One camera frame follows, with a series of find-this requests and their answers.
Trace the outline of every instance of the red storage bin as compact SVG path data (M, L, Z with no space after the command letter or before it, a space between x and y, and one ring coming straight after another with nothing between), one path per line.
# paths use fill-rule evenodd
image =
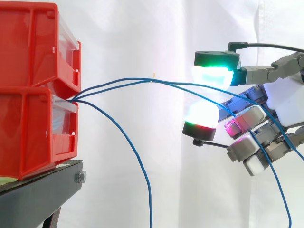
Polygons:
M81 44L54 3L0 1L0 86L80 92Z
M45 87L0 87L0 177L19 180L77 155L78 106Z

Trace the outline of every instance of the metal bolt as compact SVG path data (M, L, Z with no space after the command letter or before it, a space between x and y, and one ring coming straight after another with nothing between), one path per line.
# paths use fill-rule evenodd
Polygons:
M77 175L77 182L85 183L85 181L86 181L86 171L82 170Z

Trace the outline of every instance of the white cloth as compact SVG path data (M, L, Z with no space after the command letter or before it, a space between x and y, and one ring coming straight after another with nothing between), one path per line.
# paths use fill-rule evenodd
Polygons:
M154 72L157 79L191 82L195 51L225 50L230 41L283 43L280 36L294 38L295 30L301 32L301 12L297 27L288 33L268 32L278 24L271 19L268 25L266 9L278 9L277 1L269 6L261 1L260 10L258 0L53 1L82 42L82 88L123 77L152 77ZM290 16L293 10L289 11L289 24L295 22L294 15ZM257 64L256 48L240 53L242 65ZM246 88L230 91L240 93ZM191 89L218 102L230 98ZM263 175L252 179L241 163L230 161L224 149L197 148L191 138L181 134L184 113L197 97L151 83L86 100L108 112L138 150L151 181L154 228L287 226L269 169L264 172L267 184L263 185ZM218 125L215 142L232 143L223 124ZM84 104L80 104L77 158L84 160L87 182L63 205L59 228L148 227L148 191L133 151L108 119ZM282 165L278 173L285 174L288 181L291 171L285 171ZM286 192L286 197L290 201L292 196Z

